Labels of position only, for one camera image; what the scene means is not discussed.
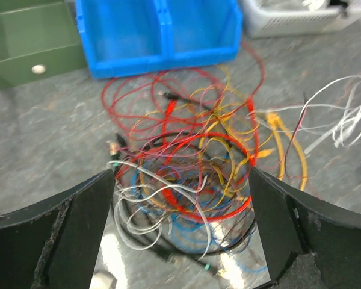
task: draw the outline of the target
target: blue bin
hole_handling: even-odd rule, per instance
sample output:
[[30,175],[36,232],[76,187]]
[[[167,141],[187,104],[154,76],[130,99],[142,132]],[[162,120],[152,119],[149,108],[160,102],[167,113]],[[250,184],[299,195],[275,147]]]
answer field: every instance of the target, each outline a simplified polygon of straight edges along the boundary
[[76,0],[93,78],[233,60],[242,16],[236,0]]

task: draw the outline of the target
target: white basket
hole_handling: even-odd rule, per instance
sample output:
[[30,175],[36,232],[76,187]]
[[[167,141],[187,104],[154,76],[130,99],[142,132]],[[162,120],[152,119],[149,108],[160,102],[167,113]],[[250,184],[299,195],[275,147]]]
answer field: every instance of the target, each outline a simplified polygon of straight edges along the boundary
[[347,8],[323,10],[269,11],[260,8],[256,0],[239,0],[244,13],[244,28],[250,37],[316,34],[344,29],[361,18],[361,0],[354,0]]

